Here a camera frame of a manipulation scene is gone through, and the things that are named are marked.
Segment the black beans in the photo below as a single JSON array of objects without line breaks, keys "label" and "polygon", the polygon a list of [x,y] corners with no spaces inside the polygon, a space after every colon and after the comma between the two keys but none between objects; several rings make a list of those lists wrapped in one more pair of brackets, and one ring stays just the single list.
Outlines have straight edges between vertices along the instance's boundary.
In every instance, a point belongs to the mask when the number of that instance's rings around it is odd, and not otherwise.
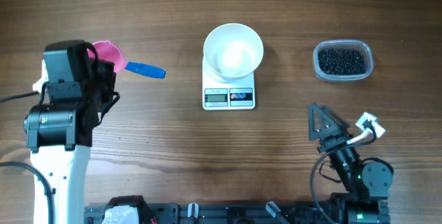
[{"label": "black beans", "polygon": [[363,55],[357,50],[330,48],[318,52],[320,69],[329,75],[360,75],[366,71]]}]

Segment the white digital kitchen scale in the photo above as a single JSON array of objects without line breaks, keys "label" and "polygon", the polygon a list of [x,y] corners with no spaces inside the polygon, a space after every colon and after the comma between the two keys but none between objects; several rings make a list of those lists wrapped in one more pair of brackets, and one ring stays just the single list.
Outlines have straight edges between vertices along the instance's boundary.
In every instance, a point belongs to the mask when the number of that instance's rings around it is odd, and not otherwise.
[{"label": "white digital kitchen scale", "polygon": [[206,111],[252,110],[256,106],[254,73],[220,77],[202,60],[202,107]]}]

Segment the pink scoop blue handle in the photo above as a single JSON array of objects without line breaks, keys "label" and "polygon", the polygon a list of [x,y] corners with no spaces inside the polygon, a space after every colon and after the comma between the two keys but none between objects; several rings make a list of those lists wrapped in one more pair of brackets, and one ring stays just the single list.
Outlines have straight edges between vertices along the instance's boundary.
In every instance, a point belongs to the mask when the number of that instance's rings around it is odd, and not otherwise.
[{"label": "pink scoop blue handle", "polygon": [[121,70],[127,70],[138,75],[155,79],[164,79],[166,77],[166,71],[162,68],[138,62],[128,62],[124,58],[120,48],[109,40],[96,41],[93,43],[93,46],[95,47],[100,60],[114,63],[115,73],[119,73]]}]

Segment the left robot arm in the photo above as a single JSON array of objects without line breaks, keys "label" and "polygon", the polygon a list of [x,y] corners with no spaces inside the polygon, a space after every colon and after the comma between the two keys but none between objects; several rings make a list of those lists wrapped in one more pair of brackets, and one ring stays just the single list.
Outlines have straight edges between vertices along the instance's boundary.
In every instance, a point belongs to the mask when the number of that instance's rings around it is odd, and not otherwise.
[{"label": "left robot arm", "polygon": [[34,223],[83,223],[93,129],[119,100],[111,62],[84,40],[44,50],[48,79],[23,121],[35,176]]}]

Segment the white bowl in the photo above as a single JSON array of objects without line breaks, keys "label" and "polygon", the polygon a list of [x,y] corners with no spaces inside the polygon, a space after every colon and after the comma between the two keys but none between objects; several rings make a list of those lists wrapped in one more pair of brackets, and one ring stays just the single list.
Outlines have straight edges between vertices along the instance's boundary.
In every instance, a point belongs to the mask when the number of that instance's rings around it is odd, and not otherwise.
[{"label": "white bowl", "polygon": [[238,23],[213,29],[203,45],[203,61],[208,69],[224,80],[252,74],[264,57],[264,44],[252,28]]}]

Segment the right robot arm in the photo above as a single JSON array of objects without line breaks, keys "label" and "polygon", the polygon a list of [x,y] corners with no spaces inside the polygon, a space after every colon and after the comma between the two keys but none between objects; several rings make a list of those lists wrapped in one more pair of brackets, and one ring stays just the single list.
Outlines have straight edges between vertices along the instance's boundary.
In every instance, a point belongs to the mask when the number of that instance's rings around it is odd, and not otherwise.
[{"label": "right robot arm", "polygon": [[[349,133],[349,125],[328,106],[311,103],[308,108],[309,140],[319,141],[321,157],[310,173],[309,188],[313,199],[312,214],[322,223],[389,223],[388,191],[392,186],[394,169],[380,158],[362,159],[358,147],[374,143],[385,129],[378,118],[364,112],[356,121],[361,131],[357,136]],[[345,193],[333,193],[329,200],[320,202],[314,188],[315,175],[322,173],[328,162],[338,174],[327,180],[343,184]]]}]

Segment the clear plastic container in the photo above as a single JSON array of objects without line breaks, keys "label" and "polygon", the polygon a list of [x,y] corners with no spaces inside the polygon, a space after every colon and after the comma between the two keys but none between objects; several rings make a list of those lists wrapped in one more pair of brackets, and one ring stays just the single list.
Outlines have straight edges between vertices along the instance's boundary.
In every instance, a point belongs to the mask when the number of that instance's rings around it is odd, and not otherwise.
[{"label": "clear plastic container", "polygon": [[327,82],[350,82],[368,77],[374,69],[370,47],[363,41],[323,41],[313,53],[316,77]]}]

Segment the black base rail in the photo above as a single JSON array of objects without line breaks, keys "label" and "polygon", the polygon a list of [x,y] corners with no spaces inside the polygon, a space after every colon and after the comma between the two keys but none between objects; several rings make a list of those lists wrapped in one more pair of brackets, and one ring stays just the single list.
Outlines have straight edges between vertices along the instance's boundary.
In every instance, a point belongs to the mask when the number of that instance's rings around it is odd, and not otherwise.
[{"label": "black base rail", "polygon": [[[320,202],[323,211],[333,223],[391,222],[386,202],[356,202],[335,194]],[[146,203],[142,196],[112,198],[108,204],[84,209],[84,222],[97,223],[327,223],[313,202],[280,205],[266,204],[200,205],[189,203]]]}]

